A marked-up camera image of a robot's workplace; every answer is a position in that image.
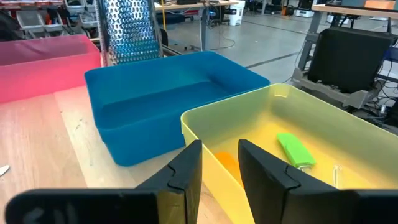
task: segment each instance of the white container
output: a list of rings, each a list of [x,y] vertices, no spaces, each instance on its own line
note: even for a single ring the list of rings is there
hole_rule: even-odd
[[[230,26],[237,26],[241,25],[242,23],[242,15],[245,1],[237,2],[237,4],[233,4],[229,7],[229,10],[231,11],[231,14],[228,14]]]
[[[326,18],[326,21],[328,23],[331,23],[333,21],[333,16],[328,15],[328,17]],[[346,19],[344,22],[343,22],[343,19],[340,19],[340,21],[338,21],[338,23],[341,24],[341,22],[343,22],[343,24],[348,24],[348,21],[349,21],[349,19]]]

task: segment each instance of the green plastic item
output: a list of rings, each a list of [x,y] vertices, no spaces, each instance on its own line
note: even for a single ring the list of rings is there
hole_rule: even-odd
[[[277,137],[294,167],[311,167],[315,165],[315,159],[296,136],[293,134],[278,134]]]

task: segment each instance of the metal grater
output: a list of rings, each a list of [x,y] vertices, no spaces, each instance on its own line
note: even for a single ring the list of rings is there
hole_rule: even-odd
[[[96,0],[96,14],[104,66],[163,55],[153,0]]]

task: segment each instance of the black equipment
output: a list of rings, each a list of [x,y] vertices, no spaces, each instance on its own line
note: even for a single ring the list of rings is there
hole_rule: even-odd
[[[365,7],[366,0],[331,0],[326,3],[327,6],[336,7]]]
[[[396,102],[392,105],[392,108],[387,114],[387,119],[385,124],[398,127],[398,98],[396,98]]]
[[[135,189],[40,189],[15,196],[6,223],[197,222],[201,188],[201,141]]]
[[[332,27],[319,34],[308,79],[354,93],[372,88],[396,35]]]
[[[338,190],[248,140],[238,157],[256,224],[397,222],[398,190]]]

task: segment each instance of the wooden table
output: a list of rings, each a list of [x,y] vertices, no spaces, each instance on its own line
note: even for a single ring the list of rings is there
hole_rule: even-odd
[[[134,188],[179,150],[117,166],[95,128],[85,86],[0,104],[0,223],[16,194],[34,188]],[[202,184],[198,223],[231,223]]]
[[[219,0],[219,3],[212,3],[212,6],[230,6],[232,4],[237,4],[238,1],[231,0],[231,1],[225,1],[225,0]],[[155,5],[155,10],[172,10],[172,9],[199,9],[205,7],[203,3],[196,3],[196,4],[186,4],[186,5],[178,5],[178,4],[171,4],[168,6],[156,6]]]
[[[339,14],[349,14],[356,16],[374,16],[374,17],[390,17],[392,19],[398,19],[397,11],[380,11],[372,9],[353,9],[347,7],[333,7],[326,6],[325,4],[317,4],[312,6],[312,10],[316,12],[333,12]]]

